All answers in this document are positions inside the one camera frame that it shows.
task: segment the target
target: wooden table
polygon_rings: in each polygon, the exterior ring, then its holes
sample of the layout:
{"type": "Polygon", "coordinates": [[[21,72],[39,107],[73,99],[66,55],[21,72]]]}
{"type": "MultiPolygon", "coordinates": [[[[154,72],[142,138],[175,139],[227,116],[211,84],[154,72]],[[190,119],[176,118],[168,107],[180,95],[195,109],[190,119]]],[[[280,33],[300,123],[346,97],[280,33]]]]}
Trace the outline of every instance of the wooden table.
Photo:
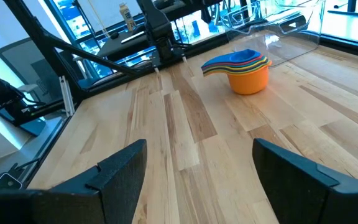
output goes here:
{"type": "Polygon", "coordinates": [[[254,169],[253,138],[358,178],[358,57],[320,47],[234,94],[200,66],[228,45],[85,100],[33,179],[48,189],[139,138],[145,182],[134,223],[277,223],[254,169]]]}

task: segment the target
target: transparent container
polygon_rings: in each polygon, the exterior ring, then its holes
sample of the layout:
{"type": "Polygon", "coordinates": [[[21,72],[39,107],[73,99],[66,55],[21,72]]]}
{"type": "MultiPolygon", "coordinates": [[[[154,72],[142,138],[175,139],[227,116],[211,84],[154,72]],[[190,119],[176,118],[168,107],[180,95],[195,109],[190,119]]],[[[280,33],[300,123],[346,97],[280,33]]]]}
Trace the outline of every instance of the transparent container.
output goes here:
{"type": "Polygon", "coordinates": [[[256,50],[276,66],[317,48],[324,5],[325,0],[258,0],[221,21],[233,51],[256,50]]]}

